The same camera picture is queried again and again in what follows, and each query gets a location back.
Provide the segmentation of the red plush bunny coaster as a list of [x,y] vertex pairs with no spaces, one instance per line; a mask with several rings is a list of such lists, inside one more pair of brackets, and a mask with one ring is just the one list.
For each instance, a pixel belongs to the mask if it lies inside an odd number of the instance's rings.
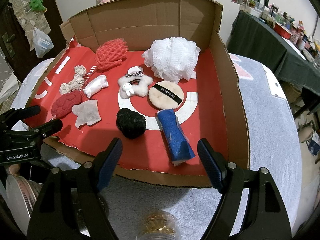
[[81,93],[77,90],[60,96],[52,105],[51,114],[60,119],[71,113],[72,107],[82,103]]

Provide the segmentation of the white tissue sheet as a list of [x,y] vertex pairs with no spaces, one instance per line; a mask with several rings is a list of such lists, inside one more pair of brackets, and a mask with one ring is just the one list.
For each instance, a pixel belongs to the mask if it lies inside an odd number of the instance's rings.
[[92,126],[101,121],[97,100],[87,100],[72,107],[72,113],[77,116],[75,126],[79,129],[82,125]]

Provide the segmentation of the cream knitted scrunchie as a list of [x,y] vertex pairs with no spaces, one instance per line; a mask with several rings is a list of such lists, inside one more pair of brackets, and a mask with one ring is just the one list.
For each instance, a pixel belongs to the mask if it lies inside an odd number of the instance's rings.
[[83,85],[85,84],[85,75],[86,75],[86,68],[83,65],[77,65],[74,67],[74,76],[71,81],[68,83],[62,83],[59,89],[61,95],[68,94],[75,90],[80,90]]

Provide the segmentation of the white cloth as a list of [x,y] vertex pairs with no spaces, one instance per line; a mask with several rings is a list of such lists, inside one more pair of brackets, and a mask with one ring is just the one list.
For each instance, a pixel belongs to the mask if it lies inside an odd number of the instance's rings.
[[84,94],[91,98],[94,94],[101,91],[103,88],[108,87],[108,81],[106,75],[99,75],[93,79],[84,89]]

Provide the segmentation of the black fuzzy pompom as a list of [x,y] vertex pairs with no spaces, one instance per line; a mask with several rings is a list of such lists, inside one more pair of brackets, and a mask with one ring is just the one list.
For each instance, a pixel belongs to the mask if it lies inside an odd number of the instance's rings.
[[116,126],[127,139],[136,139],[146,131],[146,119],[143,115],[128,108],[117,113]]

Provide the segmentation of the blue cloth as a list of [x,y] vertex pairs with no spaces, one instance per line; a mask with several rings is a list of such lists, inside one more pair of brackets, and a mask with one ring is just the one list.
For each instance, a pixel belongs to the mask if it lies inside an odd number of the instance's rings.
[[171,162],[178,166],[195,157],[187,137],[184,135],[173,109],[164,109],[157,113],[168,143]]

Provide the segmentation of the white fluffy star bunny keychain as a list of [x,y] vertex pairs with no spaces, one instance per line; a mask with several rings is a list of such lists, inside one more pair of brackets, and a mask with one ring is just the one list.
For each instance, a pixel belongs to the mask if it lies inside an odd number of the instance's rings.
[[152,83],[153,78],[145,75],[142,67],[131,67],[124,76],[118,79],[119,95],[122,99],[129,99],[134,95],[145,97]]

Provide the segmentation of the red foam net sleeve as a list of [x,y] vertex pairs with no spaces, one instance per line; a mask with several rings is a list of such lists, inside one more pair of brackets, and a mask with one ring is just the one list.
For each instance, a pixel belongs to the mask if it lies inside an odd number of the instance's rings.
[[123,38],[109,40],[96,51],[96,64],[99,70],[105,71],[121,64],[127,57],[128,46]]

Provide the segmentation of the beige powder puff black band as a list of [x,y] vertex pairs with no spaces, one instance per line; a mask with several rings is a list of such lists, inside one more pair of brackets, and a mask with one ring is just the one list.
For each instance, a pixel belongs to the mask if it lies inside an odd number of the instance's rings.
[[149,89],[148,97],[157,109],[176,109],[184,100],[184,92],[176,83],[160,81]]

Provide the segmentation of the white mesh bath pouf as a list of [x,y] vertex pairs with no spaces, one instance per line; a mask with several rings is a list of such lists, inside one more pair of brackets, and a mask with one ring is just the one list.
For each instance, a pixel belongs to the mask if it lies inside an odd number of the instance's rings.
[[181,79],[191,79],[200,51],[193,41],[183,37],[171,37],[153,41],[151,47],[142,54],[142,58],[155,77],[179,83]]

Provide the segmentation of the large glass jar metal lid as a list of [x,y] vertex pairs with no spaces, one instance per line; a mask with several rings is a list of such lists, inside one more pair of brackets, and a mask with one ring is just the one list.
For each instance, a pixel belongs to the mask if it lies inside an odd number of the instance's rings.
[[26,180],[22,176],[9,175],[6,179],[7,205],[24,235],[27,235],[31,214],[41,188],[41,184]]

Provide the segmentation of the light blue fleece blanket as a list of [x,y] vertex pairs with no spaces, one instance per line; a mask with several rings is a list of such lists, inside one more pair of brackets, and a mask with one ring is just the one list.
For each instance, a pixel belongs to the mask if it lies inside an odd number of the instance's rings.
[[[252,59],[231,55],[247,115],[250,168],[266,167],[294,224],[302,185],[302,158],[296,124],[278,80]],[[153,186],[121,177],[102,193],[109,220],[120,239],[135,239],[145,216],[158,210],[173,214],[183,239],[200,239],[220,200],[214,188]]]

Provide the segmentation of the white plastic bag on door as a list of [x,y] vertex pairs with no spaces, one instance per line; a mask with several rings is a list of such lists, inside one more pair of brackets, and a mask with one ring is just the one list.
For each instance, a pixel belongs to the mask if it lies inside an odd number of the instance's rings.
[[43,58],[45,54],[47,54],[54,48],[53,42],[50,37],[37,28],[33,29],[33,43],[38,59]]

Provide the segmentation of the dark green covered table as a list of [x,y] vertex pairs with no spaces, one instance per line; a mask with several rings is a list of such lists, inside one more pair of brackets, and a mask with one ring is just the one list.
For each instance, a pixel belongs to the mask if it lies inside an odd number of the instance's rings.
[[227,49],[264,64],[279,80],[319,94],[319,70],[272,28],[247,12],[239,11],[234,20]]

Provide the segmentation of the red bowl on table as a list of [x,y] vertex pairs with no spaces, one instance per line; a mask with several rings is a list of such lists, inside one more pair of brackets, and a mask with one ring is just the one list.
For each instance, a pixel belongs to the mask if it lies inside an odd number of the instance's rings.
[[275,22],[274,24],[274,31],[287,40],[292,36],[291,32],[278,22]]

